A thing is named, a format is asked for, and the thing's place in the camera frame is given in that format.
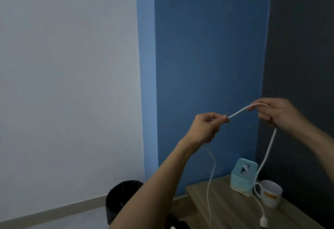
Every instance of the yellow label on mug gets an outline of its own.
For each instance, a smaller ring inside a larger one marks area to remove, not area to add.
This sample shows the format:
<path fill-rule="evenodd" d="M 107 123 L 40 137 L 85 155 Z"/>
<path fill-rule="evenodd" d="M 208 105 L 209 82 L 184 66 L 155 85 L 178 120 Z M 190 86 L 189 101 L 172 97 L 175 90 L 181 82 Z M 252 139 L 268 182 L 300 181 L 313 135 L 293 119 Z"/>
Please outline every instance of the yellow label on mug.
<path fill-rule="evenodd" d="M 265 196 L 266 196 L 266 197 L 269 197 L 269 198 L 271 198 L 271 199 L 277 199 L 277 196 L 271 195 L 271 194 L 269 194 L 269 193 L 267 193 L 267 192 L 265 192 Z"/>

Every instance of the white cable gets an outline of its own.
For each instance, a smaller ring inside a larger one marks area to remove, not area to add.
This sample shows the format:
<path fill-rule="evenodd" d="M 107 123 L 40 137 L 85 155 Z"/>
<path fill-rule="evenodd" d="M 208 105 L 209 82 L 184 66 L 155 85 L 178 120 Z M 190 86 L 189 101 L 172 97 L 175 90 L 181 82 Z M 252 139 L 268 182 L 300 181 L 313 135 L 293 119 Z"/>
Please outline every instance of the white cable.
<path fill-rule="evenodd" d="M 255 105 L 263 105 L 263 106 L 267 106 L 267 107 L 269 107 L 269 105 L 264 104 L 264 103 L 254 103 L 254 104 L 250 104 L 250 105 L 248 105 L 248 106 L 246 106 L 246 107 L 240 109 L 238 112 L 234 113 L 233 115 L 229 116 L 228 118 L 231 119 L 232 117 L 234 117 L 234 116 L 236 116 L 237 114 L 241 113 L 241 112 L 244 111 L 245 109 L 247 109 L 247 108 L 249 108 L 249 107 L 251 107 L 251 106 L 255 106 Z M 254 184 L 255 184 L 255 182 L 256 182 L 256 180 L 257 180 L 257 177 L 258 177 L 258 175 L 259 175 L 261 169 L 263 168 L 263 166 L 264 166 L 264 164 L 265 164 L 265 162 L 266 162 L 266 160 L 267 160 L 267 158 L 268 158 L 268 155 L 269 155 L 271 146 L 272 146 L 273 141 L 274 141 L 275 136 L 276 136 L 276 132 L 277 132 L 277 128 L 275 128 L 274 131 L 273 131 L 273 135 L 272 135 L 272 137 L 271 137 L 271 139 L 270 139 L 270 143 L 269 143 L 269 146 L 268 146 L 268 148 L 267 148 L 267 152 L 265 153 L 265 157 L 264 157 L 264 159 L 263 159 L 261 165 L 260 165 L 259 168 L 257 169 L 257 172 L 256 172 L 256 174 L 255 174 L 253 183 L 250 185 L 250 187 L 249 187 L 248 189 L 244 190 L 244 192 L 245 192 L 245 191 L 248 191 L 249 189 L 251 189 L 251 188 L 254 186 Z M 215 170 L 215 168 L 216 168 L 216 160 L 215 160 L 213 154 L 210 152 L 209 148 L 207 148 L 207 150 L 208 150 L 210 156 L 212 157 L 212 159 L 213 159 L 213 161 L 214 161 L 214 166 L 213 166 L 213 169 L 212 169 L 212 173 L 211 173 L 211 176 L 210 176 L 210 180 L 209 180 L 209 182 L 208 182 L 208 186 L 207 186 L 207 188 L 206 188 L 206 200 L 207 200 L 208 210 L 209 210 L 209 229 L 210 229 L 210 226 L 211 226 L 211 210 L 210 210 L 210 204 L 209 204 L 209 187 L 210 187 L 210 183 L 211 183 L 211 180 L 212 180 L 212 177 L 213 177 L 214 170 Z M 267 219 L 266 219 L 266 217 L 265 217 L 265 210 L 263 209 L 263 207 L 262 207 L 260 201 L 257 200 L 257 198 L 256 198 L 253 194 L 252 194 L 252 196 L 254 197 L 254 199 L 257 201 L 257 203 L 258 203 L 259 206 L 261 207 L 261 211 L 262 211 L 262 217 L 261 217 L 261 220 L 265 220 L 265 221 L 266 221 Z"/>
<path fill-rule="evenodd" d="M 214 169 L 216 168 L 216 160 L 214 159 L 214 156 L 212 155 L 211 151 L 209 150 L 209 148 L 207 147 L 207 150 L 208 150 L 208 153 L 211 155 L 213 161 L 214 161 L 214 166 L 213 166 L 213 169 L 212 169 L 212 173 L 211 173 L 211 176 L 210 176 L 210 180 L 209 180 L 209 183 L 208 183 L 208 186 L 206 188 L 206 201 L 208 203 L 208 209 L 209 209 L 209 229 L 211 227 L 211 210 L 210 210 L 210 204 L 209 204 L 209 186 L 210 186 L 210 183 L 211 183 L 211 180 L 212 180 L 212 177 L 213 177 L 213 173 L 214 173 Z"/>

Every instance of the left hand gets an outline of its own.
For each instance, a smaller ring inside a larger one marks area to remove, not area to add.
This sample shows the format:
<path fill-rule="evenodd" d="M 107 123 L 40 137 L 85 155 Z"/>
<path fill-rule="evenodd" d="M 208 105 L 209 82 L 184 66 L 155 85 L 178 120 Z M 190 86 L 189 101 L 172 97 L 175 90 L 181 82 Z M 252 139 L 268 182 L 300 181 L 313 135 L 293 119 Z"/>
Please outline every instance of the left hand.
<path fill-rule="evenodd" d="M 210 143 L 219 132 L 219 127 L 228 123 L 226 115 L 217 113 L 203 113 L 196 115 L 188 133 L 181 139 L 179 145 L 189 149 L 194 154 L 199 147 L 205 143 Z"/>

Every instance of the white mug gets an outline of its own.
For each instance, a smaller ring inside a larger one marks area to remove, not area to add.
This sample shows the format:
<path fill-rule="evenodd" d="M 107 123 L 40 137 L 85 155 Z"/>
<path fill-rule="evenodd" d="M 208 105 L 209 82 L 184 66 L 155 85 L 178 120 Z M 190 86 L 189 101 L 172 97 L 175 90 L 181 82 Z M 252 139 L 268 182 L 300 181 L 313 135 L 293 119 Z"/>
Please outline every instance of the white mug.
<path fill-rule="evenodd" d="M 256 185 L 260 186 L 261 193 L 256 191 Z M 261 183 L 255 183 L 254 191 L 257 196 L 262 199 L 265 206 L 269 208 L 276 208 L 281 200 L 283 189 L 280 185 L 271 180 L 263 180 Z"/>

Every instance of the charging cable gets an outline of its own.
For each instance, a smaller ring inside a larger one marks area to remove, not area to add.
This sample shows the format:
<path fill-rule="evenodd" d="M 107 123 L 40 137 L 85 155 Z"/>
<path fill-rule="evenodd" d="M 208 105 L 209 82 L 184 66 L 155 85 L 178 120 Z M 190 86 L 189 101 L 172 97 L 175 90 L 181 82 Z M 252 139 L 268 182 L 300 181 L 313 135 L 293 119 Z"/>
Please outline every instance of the charging cable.
<path fill-rule="evenodd" d="M 267 106 L 267 107 L 269 107 L 269 105 L 264 104 L 264 103 L 254 103 L 254 104 L 250 104 L 250 105 L 244 107 L 243 109 L 240 109 L 238 112 L 234 113 L 233 115 L 229 116 L 228 118 L 231 119 L 232 117 L 234 117 L 234 116 L 236 116 L 237 114 L 241 113 L 241 112 L 244 111 L 245 109 L 247 109 L 247 108 L 249 108 L 249 107 L 251 107 L 251 106 L 255 106 L 255 105 L 262 105 L 262 106 Z M 256 182 L 256 180 L 257 180 L 257 177 L 258 177 L 258 175 L 259 175 L 261 169 L 263 168 L 263 166 L 264 166 L 264 164 L 265 164 L 265 161 L 266 161 L 267 158 L 268 158 L 268 155 L 269 155 L 271 146 L 272 146 L 272 144 L 273 144 L 273 141 L 274 141 L 274 139 L 275 139 L 276 133 L 277 133 L 277 128 L 275 128 L 274 131 L 273 131 L 273 135 L 272 135 L 272 137 L 271 137 L 271 139 L 270 139 L 270 143 L 269 143 L 269 146 L 268 146 L 268 148 L 267 148 L 267 152 L 265 153 L 265 157 L 264 157 L 264 159 L 263 159 L 261 165 L 260 165 L 259 168 L 257 169 L 257 172 L 256 172 L 256 174 L 255 174 L 253 183 L 249 186 L 248 189 L 245 189 L 244 192 L 245 192 L 245 191 L 248 191 L 249 189 L 251 189 L 251 188 L 253 188 L 253 187 L 255 188 L 254 184 L 255 184 L 255 182 Z M 215 168 L 216 168 L 216 160 L 215 160 L 213 154 L 210 152 L 210 150 L 209 150 L 208 147 L 207 147 L 207 150 L 208 150 L 210 156 L 212 157 L 212 159 L 213 159 L 213 161 L 214 161 L 214 166 L 213 166 L 213 169 L 212 169 L 212 173 L 211 173 L 211 176 L 210 176 L 210 180 L 209 180 L 209 183 L 208 183 L 207 188 L 206 188 L 206 200 L 207 200 L 207 205 L 208 205 L 208 210 L 209 210 L 209 229 L 210 229 L 210 228 L 211 228 L 211 210 L 210 210 L 210 204 L 209 204 L 209 187 L 210 187 L 210 183 L 211 183 L 211 180 L 212 180 L 212 177 L 213 177 L 214 170 L 215 170 Z M 263 209 L 263 206 L 261 205 L 261 202 L 260 202 L 260 201 L 259 201 L 253 194 L 252 194 L 252 196 L 254 197 L 254 199 L 257 201 L 257 203 L 258 203 L 259 206 L 261 207 L 262 217 L 261 217 L 261 219 L 260 219 L 260 226 L 261 226 L 262 228 L 267 228 L 267 227 L 268 227 L 268 220 L 267 220 L 267 218 L 265 217 L 265 210 Z"/>

